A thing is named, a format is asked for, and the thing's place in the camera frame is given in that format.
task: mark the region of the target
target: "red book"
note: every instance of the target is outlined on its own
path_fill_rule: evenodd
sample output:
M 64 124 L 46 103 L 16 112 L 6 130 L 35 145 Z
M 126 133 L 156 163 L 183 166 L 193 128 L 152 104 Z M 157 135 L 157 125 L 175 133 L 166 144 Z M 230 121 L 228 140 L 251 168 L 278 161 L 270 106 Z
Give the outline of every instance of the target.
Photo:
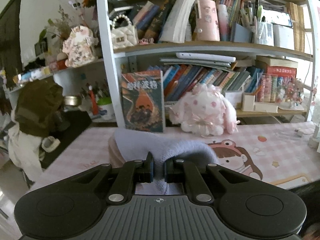
M 164 90 L 164 96 L 166 97 L 170 91 L 178 84 L 178 80 L 179 78 L 182 76 L 182 74 L 184 73 L 184 71 L 187 69 L 188 66 L 182 64 L 180 65 L 180 69 L 178 70 L 178 72 L 176 73 L 176 75 L 174 76 L 174 78 L 169 82 L 169 84 L 167 85 L 167 87 Z
M 297 69 L 292 67 L 267 66 L 265 73 L 279 77 L 296 77 Z

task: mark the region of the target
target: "white wall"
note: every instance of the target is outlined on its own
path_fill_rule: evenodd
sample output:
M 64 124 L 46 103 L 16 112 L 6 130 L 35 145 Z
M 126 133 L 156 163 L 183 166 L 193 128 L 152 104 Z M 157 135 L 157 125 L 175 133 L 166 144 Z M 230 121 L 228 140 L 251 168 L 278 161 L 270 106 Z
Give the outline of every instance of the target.
M 0 0 L 0 12 L 10 0 Z M 39 40 L 39 34 L 47 25 L 49 18 L 60 18 L 58 13 L 61 4 L 65 12 L 74 16 L 78 23 L 76 11 L 68 4 L 70 0 L 21 0 L 20 11 L 20 46 L 23 63 L 35 59 L 34 44 Z M 85 20 L 89 26 L 95 24 L 91 21 L 93 9 L 86 9 Z

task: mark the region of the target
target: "floor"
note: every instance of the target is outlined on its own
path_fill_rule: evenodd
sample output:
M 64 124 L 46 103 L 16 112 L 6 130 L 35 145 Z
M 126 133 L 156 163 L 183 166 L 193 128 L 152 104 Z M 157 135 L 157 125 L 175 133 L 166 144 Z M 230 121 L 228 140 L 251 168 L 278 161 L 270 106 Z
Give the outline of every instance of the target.
M 4 215 L 0 213 L 1 240 L 18 240 L 21 237 L 13 210 L 19 198 L 27 191 L 28 187 L 22 173 L 11 161 L 7 162 L 0 169 L 0 209 L 5 213 Z

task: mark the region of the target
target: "harry potter book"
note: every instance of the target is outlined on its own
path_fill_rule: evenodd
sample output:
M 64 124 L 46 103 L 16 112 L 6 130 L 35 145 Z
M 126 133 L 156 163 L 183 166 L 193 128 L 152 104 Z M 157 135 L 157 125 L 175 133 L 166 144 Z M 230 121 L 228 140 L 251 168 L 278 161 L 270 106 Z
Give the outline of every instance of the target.
M 122 74 L 123 114 L 127 129 L 164 132 L 161 70 Z

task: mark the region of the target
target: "pink plush bunny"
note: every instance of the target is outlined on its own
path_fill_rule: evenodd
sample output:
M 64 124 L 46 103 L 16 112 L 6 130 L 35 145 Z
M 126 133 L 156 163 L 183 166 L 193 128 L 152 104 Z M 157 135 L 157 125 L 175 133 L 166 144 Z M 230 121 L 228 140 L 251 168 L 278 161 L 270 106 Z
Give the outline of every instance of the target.
M 181 129 L 206 135 L 222 135 L 237 132 L 236 110 L 224 98 L 218 87 L 197 85 L 185 94 L 171 109 L 170 121 L 181 123 Z

